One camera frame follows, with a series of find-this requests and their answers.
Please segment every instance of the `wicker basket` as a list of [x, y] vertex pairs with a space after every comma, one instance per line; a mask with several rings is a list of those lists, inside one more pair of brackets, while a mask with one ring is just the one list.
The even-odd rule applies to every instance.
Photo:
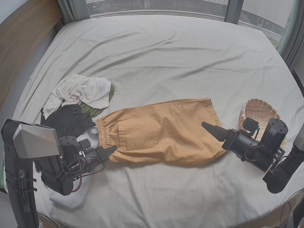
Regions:
[[[261, 140], [263, 133], [268, 125], [268, 122], [271, 118], [281, 119], [280, 115], [277, 111], [269, 105], [266, 101], [261, 99], [250, 99], [245, 102], [239, 116], [239, 127], [243, 129], [243, 122], [246, 117], [250, 117], [253, 120], [259, 122], [260, 131], [256, 137], [258, 141]], [[284, 138], [284, 141], [281, 144], [281, 148], [284, 149], [286, 145], [287, 139]]]

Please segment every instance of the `wooden headboard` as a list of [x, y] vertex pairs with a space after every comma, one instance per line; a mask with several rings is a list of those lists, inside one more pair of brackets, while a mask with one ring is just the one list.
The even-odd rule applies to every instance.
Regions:
[[0, 24], [0, 110], [18, 72], [61, 18], [57, 0], [29, 0]]

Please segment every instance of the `building exterior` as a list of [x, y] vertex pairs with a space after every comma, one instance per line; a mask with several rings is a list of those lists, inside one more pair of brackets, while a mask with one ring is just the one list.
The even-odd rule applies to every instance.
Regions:
[[[293, 0], [244, 0], [239, 25], [261, 30], [278, 42]], [[223, 21], [228, 0], [86, 0], [91, 18], [169, 14]]]

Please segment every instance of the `pant leg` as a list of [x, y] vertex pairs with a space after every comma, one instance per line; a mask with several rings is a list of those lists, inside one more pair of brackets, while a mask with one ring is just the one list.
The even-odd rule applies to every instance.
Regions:
[[117, 146], [113, 162], [203, 165], [225, 150], [201, 123], [221, 127], [211, 100], [182, 99], [126, 108], [96, 121], [99, 144]]

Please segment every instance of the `mattress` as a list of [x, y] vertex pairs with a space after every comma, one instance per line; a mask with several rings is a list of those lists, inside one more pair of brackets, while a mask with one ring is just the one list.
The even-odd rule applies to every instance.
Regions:
[[[34, 70], [13, 118], [39, 123], [51, 90], [73, 73], [105, 77], [114, 85], [102, 115], [209, 97], [223, 127], [238, 129], [245, 101], [260, 98], [289, 128], [287, 153], [304, 122], [304, 99], [283, 59], [262, 32], [235, 24], [164, 15], [70, 23]], [[35, 197], [39, 212], [67, 227], [235, 227], [304, 188], [303, 169], [272, 194], [264, 173], [230, 151], [203, 166], [108, 162], [93, 175], [81, 209], [49, 201], [37, 174]]]

